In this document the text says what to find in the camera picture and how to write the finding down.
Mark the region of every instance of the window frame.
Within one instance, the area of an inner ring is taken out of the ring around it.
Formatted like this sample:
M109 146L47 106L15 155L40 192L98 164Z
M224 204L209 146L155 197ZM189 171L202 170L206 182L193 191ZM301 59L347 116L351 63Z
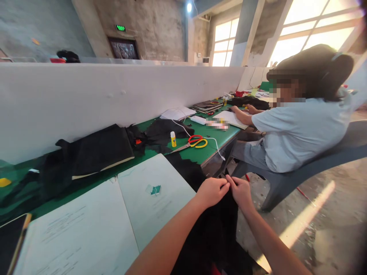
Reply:
M356 29L359 26L359 24L363 21L363 17L361 17L361 18L354 18L354 19L350 19L350 20L347 20L347 21L338 22L338 23L334 23L334 24L330 24L330 25L326 25L326 26L322 26L322 27L317 27L317 24L322 19L332 18L332 17L338 16L338 15L349 14L349 13L357 12L357 11L360 10L360 8L358 6L356 6L356 7L347 8L347 9L344 9L344 10L335 11L335 12L324 14L323 15L322 13L325 11L327 5L328 5L328 1L326 2L325 6L324 6L324 8L323 8L323 10L321 12L321 15L319 15L319 16L308 18L308 19L304 19L304 20L300 20L300 21L297 21L297 22L283 24L282 27L281 27L280 33L286 27L296 26L296 25L300 25L300 24L303 24L303 23L315 21L315 24L313 25L313 28L311 28L311 29L304 30L304 31L299 31L299 32L294 32L294 33L291 33L291 34L279 35L278 40L274 44L273 50L271 51L271 54L268 57L269 58L268 59L268 62L266 64L268 66L272 66L272 64L269 64L269 63L271 61L271 57L273 55L274 49L275 49L276 44L277 44L278 41L307 36L307 39L305 40L305 42L304 42L304 44L303 44L303 46L302 46L302 48L300 50L300 52L301 52L306 47L306 45L307 45L310 37L313 34L319 34L319 33L324 33L324 32L329 32L329 31L335 31L335 30L340 30L340 29L345 29L345 28L350 28L350 27L353 27L353 28ZM346 41L348 41L348 39L351 36L355 36L355 34L353 32L354 31L352 31L352 33L346 39Z
M218 22L218 23L214 26L214 32L213 32L213 43L212 43L211 54L210 54L210 66L211 66L211 67L213 66L214 54L215 54L215 53L223 53L223 52L225 52L225 53L226 53L226 58L225 58L225 60L224 60L224 66L223 66L223 67L225 67L228 52L233 52L233 49L232 49L232 50L228 50L228 47L229 47L229 41L230 41L230 40L233 40L233 39L236 39L236 36L231 37L233 21L234 21L234 20L236 20L236 19L238 19L238 20L239 20L239 16L235 16L235 17L233 17L232 19L227 18L226 20L223 20L222 22ZM229 36L230 36L230 37L229 37L229 38L227 38L227 39L223 39L223 40L215 41L215 32L216 32L216 27L217 27L217 26L220 26L220 25L222 25L222 24L228 23L228 22L230 22L230 23L231 23L231 28L229 29ZM225 41L228 41L227 50L214 51L215 44L220 43L220 42L225 42Z

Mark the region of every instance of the exit sign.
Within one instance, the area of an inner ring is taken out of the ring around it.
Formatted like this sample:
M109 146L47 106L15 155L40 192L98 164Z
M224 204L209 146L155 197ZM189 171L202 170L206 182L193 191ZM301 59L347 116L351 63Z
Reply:
M126 28L124 26L116 25L116 29L118 31L126 31Z

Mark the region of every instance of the plastic chair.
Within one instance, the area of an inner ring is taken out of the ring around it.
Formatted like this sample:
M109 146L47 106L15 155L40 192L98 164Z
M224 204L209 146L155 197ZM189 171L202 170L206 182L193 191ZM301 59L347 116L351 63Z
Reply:
M261 206L270 212L294 189L312 176L335 166L367 157L367 120L349 124L343 139L301 168L287 173L274 173L246 162L239 162L232 176L241 178L248 172L259 174L270 182L270 190Z

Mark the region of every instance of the desk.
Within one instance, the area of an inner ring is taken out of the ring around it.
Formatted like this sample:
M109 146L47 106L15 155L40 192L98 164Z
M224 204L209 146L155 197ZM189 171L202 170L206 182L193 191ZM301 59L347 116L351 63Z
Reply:
M231 105L223 106L219 111L227 110ZM205 118L210 117L208 115L197 113L197 115L202 115ZM154 120L149 120L143 123L138 124L138 127L141 131L145 131L147 127L153 122ZM203 137L209 135L212 138L215 138L218 142L218 147L223 148L224 146L228 145L230 142L235 141L237 134L240 132L240 129L234 126L230 126L227 131L221 131L215 128L208 127L206 125L201 125L196 122L191 121L190 119L186 119L185 124L191 124L192 128L195 130L195 134L200 134ZM184 139L176 139L177 147L179 148L187 143L187 138ZM216 154L217 148L215 145L215 141L212 139L208 139L208 145L205 148L195 149L195 148L187 148L180 152L182 159L189 159L193 162L197 162L204 166L212 156ZM42 215L45 215L54 209L64 205L72 201L73 199L79 197L80 195L84 194L85 192L91 190L92 188L98 186L99 184L105 182L106 180L112 178L113 176L137 165L138 163L143 162L157 153L153 150L146 149L145 155L142 157L136 157L128 162L119 164L115 167L107 169L105 171L101 171L95 175L88 176L82 179L78 179L73 181L73 184L68 187L65 195L63 197L59 197L57 199L52 199L40 207L31 211L34 218L38 218ZM15 170L17 173L17 178L21 180L25 174L28 172L29 169L33 168L37 163L37 159L32 159L15 166ZM17 182L13 182L7 187L1 189L0 193L0 201L3 197L10 193L10 191L17 186ZM4 215L11 211L13 208L21 204L23 201L29 199L30 195L29 192L34 190L37 187L36 183L29 183L24 190L22 191L22 201L14 202L7 208L0 208L0 215Z

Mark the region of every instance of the light blue shirt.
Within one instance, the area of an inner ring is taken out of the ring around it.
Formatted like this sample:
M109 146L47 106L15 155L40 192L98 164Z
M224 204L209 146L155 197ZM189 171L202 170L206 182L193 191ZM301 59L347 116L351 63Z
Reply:
M277 173L293 171L306 161L336 145L346 133L351 114L351 95L346 90L340 102L306 99L252 116L252 122L266 132L266 164Z

